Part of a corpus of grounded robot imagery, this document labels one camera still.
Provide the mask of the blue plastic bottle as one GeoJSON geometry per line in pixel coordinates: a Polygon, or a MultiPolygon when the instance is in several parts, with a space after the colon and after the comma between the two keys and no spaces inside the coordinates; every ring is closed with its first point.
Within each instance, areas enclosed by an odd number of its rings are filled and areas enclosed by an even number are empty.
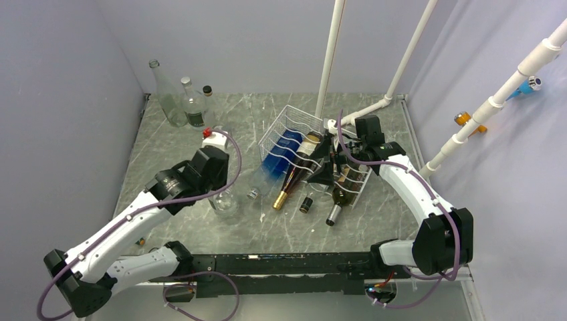
{"type": "Polygon", "coordinates": [[[271,146],[249,181],[249,199],[256,200],[271,191],[281,174],[287,170],[289,161],[294,160],[294,153],[302,141],[302,135],[293,130],[285,130],[281,135],[276,134],[275,138],[268,140],[275,144],[271,146]]]}

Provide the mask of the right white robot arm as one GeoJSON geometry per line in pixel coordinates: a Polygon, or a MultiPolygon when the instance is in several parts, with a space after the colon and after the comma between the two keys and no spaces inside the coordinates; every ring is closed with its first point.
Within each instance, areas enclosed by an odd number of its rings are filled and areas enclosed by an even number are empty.
{"type": "Polygon", "coordinates": [[[404,201],[419,230],[414,239],[390,239],[375,243],[369,251],[368,268],[383,278],[394,267],[417,268],[422,279],[454,280],[459,268],[473,259],[473,216],[438,194],[413,166],[402,146],[386,141],[379,117],[355,120],[356,136],[349,143],[341,121],[325,125],[322,142],[312,153],[323,165],[308,182],[331,185],[344,165],[364,165],[386,181],[404,201]]]}

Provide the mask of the clear bottle with orange label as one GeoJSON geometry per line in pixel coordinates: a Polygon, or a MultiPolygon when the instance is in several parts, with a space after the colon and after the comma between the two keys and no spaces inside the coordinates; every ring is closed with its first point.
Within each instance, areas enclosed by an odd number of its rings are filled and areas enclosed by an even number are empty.
{"type": "Polygon", "coordinates": [[[207,107],[206,114],[204,115],[205,124],[214,130],[222,130],[223,132],[232,135],[232,127],[230,127],[221,117],[217,114],[220,111],[220,104],[213,94],[213,89],[210,85],[203,87],[203,95],[205,97],[205,104],[207,107]]]}

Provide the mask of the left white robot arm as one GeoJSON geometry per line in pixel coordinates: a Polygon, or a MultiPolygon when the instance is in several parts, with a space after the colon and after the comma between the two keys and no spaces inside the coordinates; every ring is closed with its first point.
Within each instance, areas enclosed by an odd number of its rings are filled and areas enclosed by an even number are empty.
{"type": "Polygon", "coordinates": [[[50,251],[44,264],[72,313],[89,316],[112,296],[147,280],[187,279],[194,270],[193,256],[179,241],[145,255],[120,256],[181,209],[223,188],[228,165],[223,149],[201,147],[191,160],[155,174],[133,202],[93,236],[67,251],[50,251]]]}

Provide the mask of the tall clear glass bottle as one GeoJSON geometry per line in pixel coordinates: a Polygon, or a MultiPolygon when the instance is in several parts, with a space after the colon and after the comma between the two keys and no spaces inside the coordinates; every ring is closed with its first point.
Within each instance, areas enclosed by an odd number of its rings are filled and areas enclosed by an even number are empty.
{"type": "Polygon", "coordinates": [[[148,65],[156,82],[156,99],[169,124],[176,128],[185,126],[188,120],[180,105],[179,91],[166,76],[158,60],[152,59],[148,65]]]}

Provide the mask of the clear bottle with silver cap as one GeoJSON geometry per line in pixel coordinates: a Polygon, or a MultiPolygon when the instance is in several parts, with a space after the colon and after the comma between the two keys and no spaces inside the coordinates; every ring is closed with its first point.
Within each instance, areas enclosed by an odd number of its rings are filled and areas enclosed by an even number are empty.
{"type": "Polygon", "coordinates": [[[185,91],[182,97],[182,107],[187,116],[188,124],[195,130],[203,130],[211,124],[209,106],[205,95],[194,87],[190,77],[182,77],[181,84],[185,91]]]}

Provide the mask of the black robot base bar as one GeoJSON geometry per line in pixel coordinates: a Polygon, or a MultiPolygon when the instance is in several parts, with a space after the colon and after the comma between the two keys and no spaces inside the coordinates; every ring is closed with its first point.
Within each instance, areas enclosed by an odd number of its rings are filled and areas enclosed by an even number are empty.
{"type": "Polygon", "coordinates": [[[386,266],[370,252],[195,254],[193,265],[156,282],[190,282],[198,298],[233,294],[340,292],[363,295],[365,287],[407,279],[399,265],[386,266]]]}

